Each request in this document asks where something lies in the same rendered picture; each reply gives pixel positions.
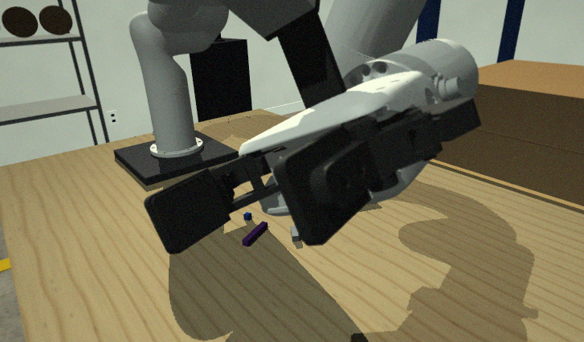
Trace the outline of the purple rod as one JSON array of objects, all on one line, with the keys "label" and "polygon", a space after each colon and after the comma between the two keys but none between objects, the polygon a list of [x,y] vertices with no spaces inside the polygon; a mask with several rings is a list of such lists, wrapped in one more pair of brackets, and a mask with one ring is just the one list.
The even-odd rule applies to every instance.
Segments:
[{"label": "purple rod", "polygon": [[242,240],[243,246],[250,246],[266,229],[267,229],[267,222],[261,222],[252,232],[250,232]]}]

